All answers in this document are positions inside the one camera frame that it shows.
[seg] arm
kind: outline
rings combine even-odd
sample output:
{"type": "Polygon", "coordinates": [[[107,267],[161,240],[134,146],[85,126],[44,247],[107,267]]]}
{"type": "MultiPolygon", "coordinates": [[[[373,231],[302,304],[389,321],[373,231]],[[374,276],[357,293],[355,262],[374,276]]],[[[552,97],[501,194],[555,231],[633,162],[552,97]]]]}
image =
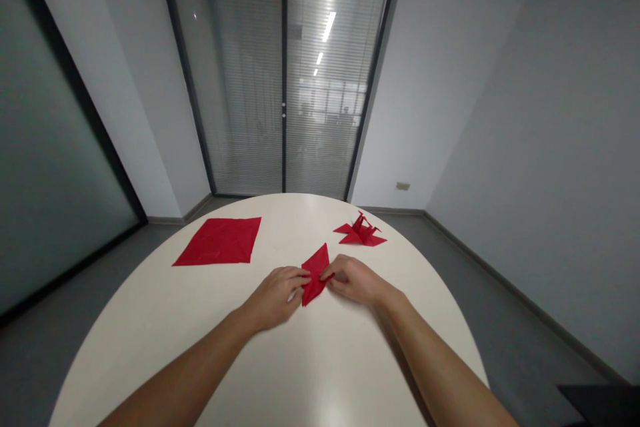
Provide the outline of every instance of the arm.
{"type": "Polygon", "coordinates": [[[352,257],[338,255],[320,279],[332,274],[330,290],[373,308],[388,321],[439,427],[517,425],[402,292],[352,257]]]}
{"type": "Polygon", "coordinates": [[[151,377],[100,425],[194,425],[251,337],[286,322],[300,306],[299,287],[310,281],[305,275],[309,272],[296,267],[275,269],[241,307],[151,377]]]}

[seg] table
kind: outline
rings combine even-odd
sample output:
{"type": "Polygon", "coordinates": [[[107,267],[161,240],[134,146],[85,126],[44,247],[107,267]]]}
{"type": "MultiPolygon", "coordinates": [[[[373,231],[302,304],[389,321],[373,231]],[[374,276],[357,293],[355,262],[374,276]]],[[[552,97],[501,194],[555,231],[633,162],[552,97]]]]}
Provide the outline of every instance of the table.
{"type": "MultiPolygon", "coordinates": [[[[240,305],[275,267],[301,265],[324,242],[329,257],[358,257],[403,290],[488,385],[469,327],[429,262],[365,212],[387,242],[340,245],[348,203],[301,193],[253,197],[195,220],[160,245],[102,311],[71,366],[52,426],[94,426],[164,365],[240,305]],[[250,264],[171,267],[207,218],[262,217],[250,264]]],[[[424,425],[397,361],[364,308],[326,290],[288,323],[254,337],[199,425],[424,425]]]]}

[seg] gray floor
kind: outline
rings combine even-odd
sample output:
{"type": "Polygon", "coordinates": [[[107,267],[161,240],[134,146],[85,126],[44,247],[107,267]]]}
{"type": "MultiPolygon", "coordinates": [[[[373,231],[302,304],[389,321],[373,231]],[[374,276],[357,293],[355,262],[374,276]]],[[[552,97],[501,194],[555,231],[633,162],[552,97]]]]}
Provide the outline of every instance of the gray floor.
{"type": "MultiPolygon", "coordinates": [[[[230,199],[213,199],[205,214],[230,199]]],[[[380,215],[438,271],[462,309],[491,389],[522,426],[580,419],[556,384],[606,383],[426,219],[380,215]]],[[[146,226],[0,331],[0,419],[45,426],[91,325],[135,267],[179,226],[146,226]]]]}

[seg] red origami paper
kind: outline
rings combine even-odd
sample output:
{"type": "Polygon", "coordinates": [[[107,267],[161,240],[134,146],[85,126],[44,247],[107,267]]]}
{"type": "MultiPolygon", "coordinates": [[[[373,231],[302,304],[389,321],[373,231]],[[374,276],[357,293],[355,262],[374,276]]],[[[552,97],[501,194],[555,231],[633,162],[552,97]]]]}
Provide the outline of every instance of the red origami paper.
{"type": "Polygon", "coordinates": [[[311,256],[304,264],[302,268],[308,270],[310,273],[311,281],[303,286],[305,290],[302,294],[302,306],[306,307],[309,302],[315,299],[325,289],[328,278],[322,282],[320,280],[320,274],[329,265],[329,250],[327,250],[327,244],[324,244],[320,249],[311,256]]]}
{"type": "Polygon", "coordinates": [[[208,219],[195,233],[174,266],[248,264],[262,217],[208,219]]]}
{"type": "Polygon", "coordinates": [[[369,247],[375,247],[376,245],[386,242],[387,239],[373,235],[373,232],[376,230],[379,232],[381,232],[381,230],[378,227],[372,226],[361,211],[358,210],[358,212],[360,213],[360,216],[355,222],[353,222],[352,226],[344,224],[334,230],[334,232],[339,232],[340,234],[347,234],[340,243],[363,244],[369,247]]]}

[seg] door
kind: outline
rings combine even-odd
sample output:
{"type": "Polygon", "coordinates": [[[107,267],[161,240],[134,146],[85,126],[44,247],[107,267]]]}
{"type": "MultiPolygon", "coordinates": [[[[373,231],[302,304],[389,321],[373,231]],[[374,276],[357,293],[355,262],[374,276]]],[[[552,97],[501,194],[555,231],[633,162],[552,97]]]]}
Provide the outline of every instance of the door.
{"type": "Polygon", "coordinates": [[[168,0],[217,195],[346,199],[389,0],[168,0]]]}
{"type": "Polygon", "coordinates": [[[288,0],[286,191],[343,199],[385,0],[288,0]]]}

